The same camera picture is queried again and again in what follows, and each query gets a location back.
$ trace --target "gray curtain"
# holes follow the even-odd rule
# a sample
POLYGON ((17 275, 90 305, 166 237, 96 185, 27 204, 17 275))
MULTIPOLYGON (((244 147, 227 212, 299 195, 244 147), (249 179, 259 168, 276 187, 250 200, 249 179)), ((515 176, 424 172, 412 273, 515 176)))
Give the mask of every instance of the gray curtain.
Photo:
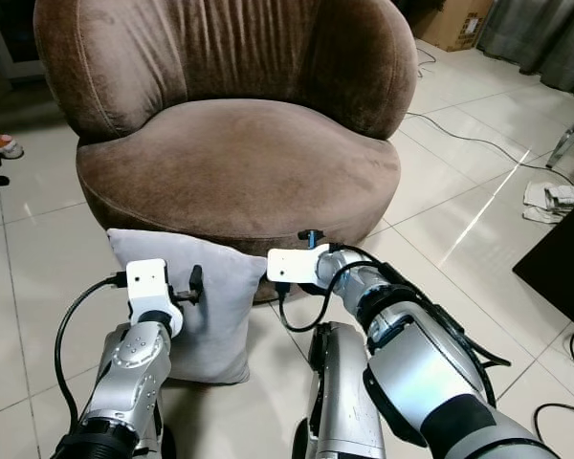
POLYGON ((498 0, 478 47, 574 93, 574 0, 498 0))

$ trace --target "brown armchair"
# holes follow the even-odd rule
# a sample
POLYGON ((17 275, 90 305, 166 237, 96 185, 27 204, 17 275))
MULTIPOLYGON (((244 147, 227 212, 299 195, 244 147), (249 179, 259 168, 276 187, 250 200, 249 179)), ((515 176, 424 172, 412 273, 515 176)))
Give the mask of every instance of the brown armchair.
POLYGON ((265 255, 386 211, 416 81, 390 0, 37 0, 34 26, 103 227, 265 255))

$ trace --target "armchair backrest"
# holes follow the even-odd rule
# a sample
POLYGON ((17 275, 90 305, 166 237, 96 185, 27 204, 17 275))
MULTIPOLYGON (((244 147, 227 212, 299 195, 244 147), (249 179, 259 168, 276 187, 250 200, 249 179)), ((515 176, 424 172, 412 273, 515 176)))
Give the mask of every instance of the armchair backrest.
POLYGON ((416 82, 414 42, 389 0, 37 0, 34 29, 83 142, 209 98, 298 103, 386 139, 416 82))

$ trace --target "white cloth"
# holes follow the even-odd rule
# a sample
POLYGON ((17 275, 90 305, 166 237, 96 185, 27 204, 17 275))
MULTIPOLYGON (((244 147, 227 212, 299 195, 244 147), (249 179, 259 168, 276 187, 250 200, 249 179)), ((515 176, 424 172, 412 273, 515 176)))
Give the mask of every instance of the white cloth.
POLYGON ((266 258, 184 234, 110 229, 113 252, 121 265, 163 258, 175 292, 189 290, 194 265, 202 266, 200 302, 184 307, 181 333, 172 341, 170 378, 199 383, 242 383, 249 378, 249 312, 266 258))
POLYGON ((574 186, 530 182, 525 189, 523 203, 523 218, 547 224, 559 223, 574 208, 574 186))

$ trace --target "shoe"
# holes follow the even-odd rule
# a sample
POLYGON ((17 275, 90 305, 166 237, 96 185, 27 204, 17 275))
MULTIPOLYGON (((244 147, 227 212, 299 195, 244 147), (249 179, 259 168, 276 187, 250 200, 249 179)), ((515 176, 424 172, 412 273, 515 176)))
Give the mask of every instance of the shoe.
POLYGON ((16 160, 23 156, 23 147, 8 134, 0 134, 0 156, 5 160, 16 160))

